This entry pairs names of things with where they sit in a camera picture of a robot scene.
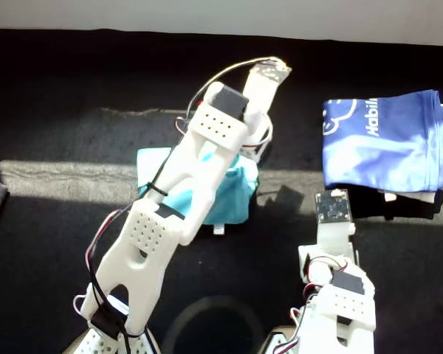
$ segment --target blue cloth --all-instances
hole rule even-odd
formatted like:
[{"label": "blue cloth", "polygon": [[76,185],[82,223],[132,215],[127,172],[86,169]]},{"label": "blue cloth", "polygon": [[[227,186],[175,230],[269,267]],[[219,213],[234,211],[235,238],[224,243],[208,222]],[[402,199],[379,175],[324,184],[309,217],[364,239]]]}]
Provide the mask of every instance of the blue cloth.
[{"label": "blue cloth", "polygon": [[323,104],[325,185],[443,188],[443,105],[434,90]]},{"label": "blue cloth", "polygon": [[[138,188],[142,192],[144,185],[156,174],[169,148],[153,148],[138,150],[137,172]],[[207,153],[202,161],[207,161],[212,153]],[[192,180],[181,182],[163,203],[185,215],[192,200]],[[204,220],[205,225],[237,224],[245,222],[249,217],[250,199],[258,186],[258,167],[253,160],[237,156],[228,169],[223,181],[216,191],[215,202]]]}]

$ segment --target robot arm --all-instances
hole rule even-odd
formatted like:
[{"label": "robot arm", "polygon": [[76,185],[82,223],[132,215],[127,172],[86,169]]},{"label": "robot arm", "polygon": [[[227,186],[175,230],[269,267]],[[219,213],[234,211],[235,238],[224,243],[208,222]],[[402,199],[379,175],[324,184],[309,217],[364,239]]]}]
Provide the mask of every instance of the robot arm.
[{"label": "robot arm", "polygon": [[317,243],[298,248],[306,304],[291,310],[297,324],[292,338],[271,341],[264,353],[372,354],[374,285],[358,266],[349,241],[354,224],[348,193],[325,191],[315,201]]},{"label": "robot arm", "polygon": [[[127,288],[125,329],[130,335],[138,337],[143,333],[159,299],[169,260],[177,245],[186,246],[195,237],[236,155],[243,148],[245,153],[259,156],[260,149],[256,148],[265,147],[272,138],[267,110],[290,68],[277,58],[270,60],[269,70],[264,66],[256,69],[255,66],[256,70],[251,71],[244,94],[220,82],[207,87],[204,100],[193,115],[182,141],[173,149],[152,188],[149,187],[145,196],[133,203],[119,237],[103,256],[96,280],[106,296],[118,285]],[[253,145],[254,139],[263,140]],[[202,161],[201,152],[207,145],[213,149],[213,155]],[[162,200],[166,192],[185,178],[193,179],[193,197],[184,216],[164,205]],[[106,353],[115,353],[119,346],[123,346],[122,333],[108,330],[107,324],[102,325],[96,320],[96,316],[101,315],[97,299],[99,303],[103,301],[90,283],[80,313],[96,330],[92,333],[93,338],[95,335],[99,337],[95,342],[96,350],[100,352],[101,347],[105,347],[109,349]],[[139,345],[138,341],[148,340],[143,337],[133,340],[132,347]],[[88,342],[84,339],[76,353],[82,353],[81,350],[93,353],[94,345]]]}]

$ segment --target white wall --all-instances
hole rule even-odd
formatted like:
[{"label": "white wall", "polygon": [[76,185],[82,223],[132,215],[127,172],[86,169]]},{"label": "white wall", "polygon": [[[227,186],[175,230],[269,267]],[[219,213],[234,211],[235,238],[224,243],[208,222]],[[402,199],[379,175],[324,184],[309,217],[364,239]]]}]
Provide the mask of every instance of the white wall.
[{"label": "white wall", "polygon": [[443,0],[0,0],[0,28],[443,45]]}]

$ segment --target dark floor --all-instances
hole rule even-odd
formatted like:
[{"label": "dark floor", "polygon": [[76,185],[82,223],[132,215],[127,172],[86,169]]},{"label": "dark floor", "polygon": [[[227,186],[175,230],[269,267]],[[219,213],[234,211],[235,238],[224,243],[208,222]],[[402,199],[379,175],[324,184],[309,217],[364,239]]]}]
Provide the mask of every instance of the dark floor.
[{"label": "dark floor", "polygon": [[[271,110],[259,205],[246,226],[203,232],[172,259],[150,321],[158,342],[169,345],[187,306],[215,304],[180,333],[177,353],[248,353],[289,324],[287,310],[301,305],[296,247],[315,240],[312,196],[323,189],[321,103],[420,89],[443,101],[443,48],[0,30],[0,181],[11,191],[0,219],[0,353],[59,353],[85,329],[71,306],[88,282],[83,253],[106,214],[136,195],[137,149],[177,142],[171,110],[220,68],[259,55],[294,70]],[[443,353],[443,207],[433,221],[368,218],[357,229],[377,290],[377,353]]]}]

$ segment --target wire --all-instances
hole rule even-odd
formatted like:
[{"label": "wire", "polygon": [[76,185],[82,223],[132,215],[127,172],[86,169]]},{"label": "wire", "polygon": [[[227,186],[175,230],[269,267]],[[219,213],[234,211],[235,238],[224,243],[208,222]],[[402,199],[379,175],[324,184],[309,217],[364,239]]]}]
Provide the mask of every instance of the wire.
[{"label": "wire", "polygon": [[178,121],[180,120],[182,120],[185,123],[188,122],[185,118],[177,117],[176,120],[174,120],[174,126],[176,127],[178,132],[180,132],[182,135],[185,135],[185,132],[179,127]]},{"label": "wire", "polygon": [[223,75],[237,69],[237,68],[241,68],[242,66],[246,66],[246,65],[253,65],[253,64],[257,64],[257,63],[271,63],[271,62],[276,62],[278,63],[280,61],[279,58],[276,57],[261,57],[261,58],[254,58],[254,59],[249,59],[246,61],[241,61],[239,63],[234,63],[233,65],[228,66],[227,68],[221,70],[218,74],[215,74],[214,76],[212,76],[206,83],[203,84],[203,86],[201,88],[199,88],[199,90],[192,96],[192,98],[189,101],[189,104],[187,106],[187,111],[185,112],[185,119],[190,119],[190,110],[192,109],[193,104],[195,103],[195,101],[197,100],[197,98],[200,97],[200,95],[207,89],[207,87],[213,83],[214,81],[218,80],[220,77],[222,77]]},{"label": "wire", "polygon": [[321,260],[321,259],[327,259],[327,260],[331,260],[331,261],[333,261],[333,263],[335,263],[337,266],[338,266],[338,269],[340,270],[340,271],[344,271],[345,269],[346,269],[346,266],[348,265],[348,262],[346,262],[346,264],[345,265],[341,265],[336,259],[334,259],[334,258],[332,258],[332,257],[329,257],[329,256],[316,256],[316,257],[313,257],[310,261],[309,261],[309,264],[308,264],[308,266],[307,266],[307,270],[306,270],[306,275],[307,275],[307,282],[311,282],[310,281],[310,265],[312,264],[312,262],[313,261],[315,261],[315,260]]},{"label": "wire", "polygon": [[298,308],[290,308],[289,311],[289,315],[290,318],[292,319],[292,321],[294,321],[295,326],[298,326],[298,321],[297,321],[297,317],[295,316],[295,314],[297,314],[297,316],[299,316],[301,314],[301,311]]},{"label": "wire", "polygon": [[74,299],[72,300],[72,306],[74,307],[75,312],[77,313],[77,315],[82,316],[83,314],[79,311],[79,309],[77,308],[77,299],[85,299],[86,296],[85,295],[76,295],[74,296]]},{"label": "wire", "polygon": [[308,292],[311,288],[315,288],[315,287],[322,288],[322,285],[314,284],[313,282],[310,282],[309,284],[305,285],[305,287],[303,288],[303,291],[302,291],[302,297],[303,297],[304,299],[306,299],[306,298],[307,298],[307,292]]},{"label": "wire", "polygon": [[[182,117],[177,117],[176,120],[174,121],[174,125],[177,129],[178,132],[180,132],[182,135],[185,135],[185,132],[179,127],[179,121],[180,120],[184,120],[185,122],[190,122],[191,116],[190,116],[190,110],[192,109],[193,105],[195,104],[196,100],[203,94],[203,92],[207,89],[207,87],[215,82],[216,80],[218,80],[220,77],[222,77],[223,75],[226,75],[227,73],[241,68],[242,66],[247,66],[247,65],[253,65],[253,64],[257,64],[257,63],[281,63],[281,59],[277,58],[277,57],[260,57],[260,58],[254,58],[254,59],[250,59],[250,60],[246,60],[246,61],[241,61],[239,63],[234,63],[233,65],[228,66],[227,68],[221,70],[220,72],[218,72],[217,74],[215,74],[214,76],[212,76],[207,82],[205,82],[201,88],[199,88],[199,90],[192,96],[192,98],[190,99],[188,106],[187,106],[187,110],[185,111],[185,118]],[[259,142],[258,144],[252,144],[252,145],[243,145],[243,147],[245,148],[256,148],[259,145],[264,144],[265,142],[268,142],[269,140],[271,140],[272,138],[272,131],[273,131],[273,126],[272,123],[270,122],[269,119],[269,132],[266,138],[263,139],[262,142]]]},{"label": "wire", "polygon": [[271,119],[269,117],[267,117],[267,121],[268,121],[268,126],[267,126],[267,135],[264,139],[262,139],[260,142],[256,143],[256,144],[245,144],[242,145],[243,148],[257,148],[260,145],[263,145],[266,142],[270,142],[272,140],[272,132],[274,131],[274,127],[272,126],[272,122]]},{"label": "wire", "polygon": [[287,351],[291,350],[293,347],[295,347],[295,345],[297,345],[298,340],[299,340],[298,339],[298,331],[300,330],[303,318],[305,317],[307,305],[310,303],[310,300],[312,300],[312,298],[314,296],[317,296],[317,294],[311,294],[311,295],[309,295],[309,297],[307,297],[307,300],[305,301],[305,305],[303,306],[301,317],[298,320],[298,325],[295,328],[294,334],[292,334],[292,336],[290,337],[290,339],[287,342],[276,345],[274,347],[274,349],[272,350],[272,354],[284,354]]}]

